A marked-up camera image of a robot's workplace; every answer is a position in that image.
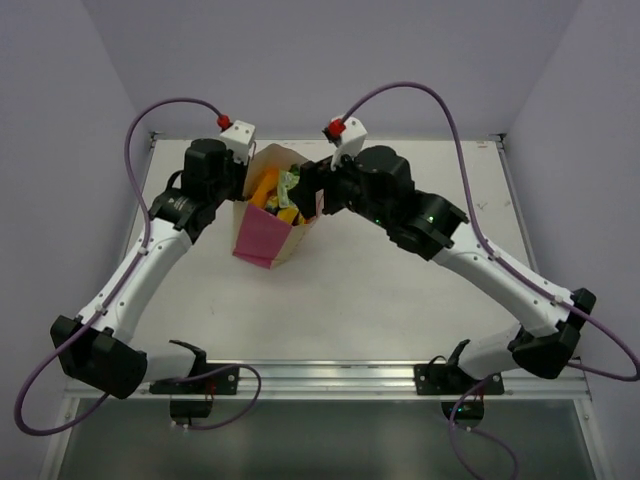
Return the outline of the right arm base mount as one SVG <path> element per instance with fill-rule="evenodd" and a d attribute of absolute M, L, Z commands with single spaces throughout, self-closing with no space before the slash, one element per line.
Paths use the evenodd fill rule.
<path fill-rule="evenodd" d="M 481 383 L 464 373 L 458 366 L 450 365 L 438 355 L 426 363 L 413 366 L 413 380 L 419 396 L 462 395 Z"/>

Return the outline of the green snack bag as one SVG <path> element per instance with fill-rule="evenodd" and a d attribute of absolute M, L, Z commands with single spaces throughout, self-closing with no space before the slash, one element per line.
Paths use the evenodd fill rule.
<path fill-rule="evenodd" d="M 295 205 L 289 198 L 289 191 L 298 184 L 299 177 L 300 169 L 298 165 L 293 165 L 288 170 L 279 171 L 276 195 L 280 209 L 290 208 Z"/>

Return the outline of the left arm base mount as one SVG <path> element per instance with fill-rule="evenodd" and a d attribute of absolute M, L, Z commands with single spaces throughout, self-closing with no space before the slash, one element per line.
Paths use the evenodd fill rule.
<path fill-rule="evenodd" d="M 149 392 L 155 395 L 235 395 L 240 379 L 237 364 L 207 363 L 198 374 L 207 374 L 204 379 L 184 383 L 157 381 L 150 385 Z"/>

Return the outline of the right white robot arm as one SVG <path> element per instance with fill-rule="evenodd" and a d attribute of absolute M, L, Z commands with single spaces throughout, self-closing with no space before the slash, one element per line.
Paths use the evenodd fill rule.
<path fill-rule="evenodd" d="M 488 253 L 461 209 L 416 189 L 409 162 L 392 148 L 369 147 L 338 167 L 330 159 L 308 161 L 289 197 L 306 217 L 348 209 L 373 222 L 399 248 L 461 276 L 517 320 L 507 330 L 461 341 L 445 367 L 431 374 L 432 382 L 464 393 L 487 376 L 516 368 L 555 379 L 573 357 L 584 322 L 560 303 L 588 313 L 594 295 L 554 285 L 518 261 L 513 268 L 532 284 L 515 279 L 498 263 L 507 254 Z"/>

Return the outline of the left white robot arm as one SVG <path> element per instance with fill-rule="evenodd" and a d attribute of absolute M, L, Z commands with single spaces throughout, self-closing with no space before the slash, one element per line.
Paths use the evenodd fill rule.
<path fill-rule="evenodd" d="M 167 274 L 215 219 L 243 193 L 252 145 L 197 139 L 183 168 L 145 212 L 145 225 L 123 263 L 75 317 L 59 316 L 50 334 L 64 373 L 118 399 L 146 382 L 172 382 L 185 392 L 208 379 L 204 350 L 172 340 L 153 350 L 132 341 L 149 301 Z"/>

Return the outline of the pink and tan paper bag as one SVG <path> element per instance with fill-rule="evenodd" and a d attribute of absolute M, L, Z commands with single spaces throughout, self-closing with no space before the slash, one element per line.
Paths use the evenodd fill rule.
<path fill-rule="evenodd" d="M 233 206 L 232 254 L 248 263 L 273 269 L 286 262 L 302 239 L 309 233 L 317 218 L 304 225 L 288 225 L 264 209 L 249 203 L 258 179 L 268 168 L 288 170 L 300 166 L 306 158 L 292 149 L 270 144 L 250 160 L 243 188 L 243 198 Z"/>

